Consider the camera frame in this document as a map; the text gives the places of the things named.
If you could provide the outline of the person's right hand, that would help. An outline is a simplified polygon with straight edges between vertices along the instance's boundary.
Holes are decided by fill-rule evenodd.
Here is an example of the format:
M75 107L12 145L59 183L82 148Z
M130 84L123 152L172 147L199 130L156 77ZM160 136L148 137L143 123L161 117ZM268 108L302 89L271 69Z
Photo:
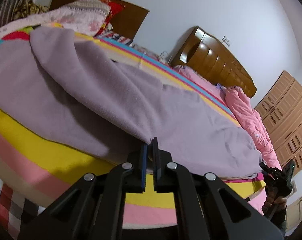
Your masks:
M275 193L270 192L267 195L267 198L262 206L262 212L265 215L269 210L273 209L273 205L277 206L277 211L286 209L287 199L284 197L275 198Z

